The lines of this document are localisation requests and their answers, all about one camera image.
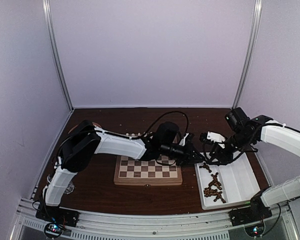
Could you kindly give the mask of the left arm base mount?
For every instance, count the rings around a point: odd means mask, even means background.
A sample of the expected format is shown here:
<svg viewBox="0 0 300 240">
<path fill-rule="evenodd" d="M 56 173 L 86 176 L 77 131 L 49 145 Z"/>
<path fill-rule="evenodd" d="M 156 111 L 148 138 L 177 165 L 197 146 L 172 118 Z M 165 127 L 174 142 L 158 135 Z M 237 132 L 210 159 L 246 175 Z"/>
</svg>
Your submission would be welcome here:
<svg viewBox="0 0 300 240">
<path fill-rule="evenodd" d="M 57 223 L 65 227 L 76 227 L 80 213 L 75 210 L 60 208 L 58 206 L 47 206 L 42 198 L 39 199 L 39 206 L 35 217 L 46 222 Z"/>
</svg>

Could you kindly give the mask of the brown chess pieces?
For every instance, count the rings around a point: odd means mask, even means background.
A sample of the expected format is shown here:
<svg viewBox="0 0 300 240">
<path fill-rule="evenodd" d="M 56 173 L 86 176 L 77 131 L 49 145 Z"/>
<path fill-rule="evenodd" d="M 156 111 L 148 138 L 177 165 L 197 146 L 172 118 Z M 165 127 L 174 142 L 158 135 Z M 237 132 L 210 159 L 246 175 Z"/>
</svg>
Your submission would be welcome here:
<svg viewBox="0 0 300 240">
<path fill-rule="evenodd" d="M 209 165 L 207 165 L 205 162 L 199 166 L 200 169 L 206 169 L 209 173 L 212 172 Z"/>
</svg>

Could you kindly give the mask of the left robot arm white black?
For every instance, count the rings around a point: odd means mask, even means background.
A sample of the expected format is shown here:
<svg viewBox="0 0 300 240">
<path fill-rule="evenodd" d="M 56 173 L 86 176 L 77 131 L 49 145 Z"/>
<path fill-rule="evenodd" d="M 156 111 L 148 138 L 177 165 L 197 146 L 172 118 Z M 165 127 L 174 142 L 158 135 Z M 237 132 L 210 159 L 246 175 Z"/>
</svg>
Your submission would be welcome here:
<svg viewBox="0 0 300 240">
<path fill-rule="evenodd" d="M 138 136 L 128 136 L 84 120 L 69 132 L 57 151 L 54 172 L 42 190 L 38 213 L 51 222 L 59 221 L 62 218 L 59 205 L 66 188 L 98 154 L 129 157 L 137 161 L 157 160 L 160 156 L 166 156 L 174 160 L 177 166 L 203 162 L 204 156 L 192 143 L 193 134 L 186 132 L 180 142 L 176 143 L 178 132 L 177 124 L 166 121 L 155 132 L 146 131 Z"/>
</svg>

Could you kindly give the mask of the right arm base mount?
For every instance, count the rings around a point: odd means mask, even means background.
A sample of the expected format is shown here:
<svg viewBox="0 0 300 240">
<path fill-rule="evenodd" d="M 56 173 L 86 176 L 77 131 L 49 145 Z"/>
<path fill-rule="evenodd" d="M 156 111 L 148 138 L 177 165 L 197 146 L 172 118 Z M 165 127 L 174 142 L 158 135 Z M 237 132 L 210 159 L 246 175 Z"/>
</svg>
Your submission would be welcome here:
<svg viewBox="0 0 300 240">
<path fill-rule="evenodd" d="M 233 227 L 260 222 L 271 216 L 272 212 L 269 208 L 253 209 L 252 207 L 245 207 L 233 209 L 229 212 L 230 221 Z"/>
</svg>

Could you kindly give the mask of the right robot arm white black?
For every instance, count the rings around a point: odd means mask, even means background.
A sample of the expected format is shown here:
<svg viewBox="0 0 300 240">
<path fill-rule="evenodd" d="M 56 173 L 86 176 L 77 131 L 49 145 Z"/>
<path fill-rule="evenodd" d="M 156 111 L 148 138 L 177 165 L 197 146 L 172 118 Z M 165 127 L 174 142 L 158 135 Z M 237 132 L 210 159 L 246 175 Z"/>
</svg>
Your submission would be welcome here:
<svg viewBox="0 0 300 240">
<path fill-rule="evenodd" d="M 258 143 L 270 145 L 300 159 L 300 130 L 287 126 L 270 116 L 249 117 L 240 107 L 233 108 L 224 119 L 233 131 L 229 137 L 209 131 L 207 140 L 212 145 L 208 163 L 228 165 Z M 260 190 L 250 200 L 246 210 L 249 220 L 258 220 L 271 206 L 300 198 L 300 173 L 277 185 Z"/>
</svg>

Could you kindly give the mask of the wooden chess board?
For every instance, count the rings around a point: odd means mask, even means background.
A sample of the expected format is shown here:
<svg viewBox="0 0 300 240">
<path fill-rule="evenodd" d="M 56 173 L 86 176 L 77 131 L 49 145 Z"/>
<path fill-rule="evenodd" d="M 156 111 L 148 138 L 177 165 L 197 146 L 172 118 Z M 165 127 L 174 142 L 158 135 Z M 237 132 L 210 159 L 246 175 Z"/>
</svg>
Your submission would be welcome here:
<svg viewBox="0 0 300 240">
<path fill-rule="evenodd" d="M 164 155 L 150 161 L 118 156 L 113 182 L 121 186 L 180 186 L 183 177 L 175 161 Z"/>
</svg>

